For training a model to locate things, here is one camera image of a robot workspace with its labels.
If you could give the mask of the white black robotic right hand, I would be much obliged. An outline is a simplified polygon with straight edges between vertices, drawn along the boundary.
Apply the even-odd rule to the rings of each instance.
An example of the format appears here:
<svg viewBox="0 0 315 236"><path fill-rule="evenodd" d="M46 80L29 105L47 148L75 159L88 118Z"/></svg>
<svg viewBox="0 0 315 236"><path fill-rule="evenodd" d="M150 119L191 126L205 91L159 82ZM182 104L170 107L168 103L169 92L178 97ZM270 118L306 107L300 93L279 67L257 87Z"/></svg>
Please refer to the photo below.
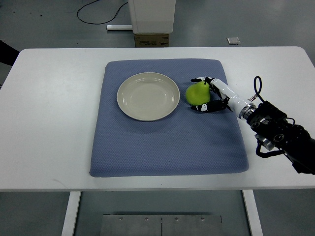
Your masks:
<svg viewBox="0 0 315 236"><path fill-rule="evenodd" d="M197 77L191 79L192 82L204 82L220 99L209 101L208 103L191 106L192 110L212 113L229 109L235 112L239 119L246 120L255 110L256 106L250 100L242 99L226 83L217 78Z"/></svg>

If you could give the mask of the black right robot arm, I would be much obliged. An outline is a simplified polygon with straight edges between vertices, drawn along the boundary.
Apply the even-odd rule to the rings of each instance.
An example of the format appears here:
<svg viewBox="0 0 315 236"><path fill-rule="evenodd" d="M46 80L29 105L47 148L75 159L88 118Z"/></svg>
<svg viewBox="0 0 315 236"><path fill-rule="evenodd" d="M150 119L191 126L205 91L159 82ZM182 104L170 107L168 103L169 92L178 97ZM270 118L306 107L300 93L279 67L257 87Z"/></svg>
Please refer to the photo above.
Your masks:
<svg viewBox="0 0 315 236"><path fill-rule="evenodd" d="M283 154L297 173L315 174L315 140L307 130L260 96L262 80L254 78L254 91L261 103L250 112L247 124L256 133L256 155L269 158Z"/></svg>

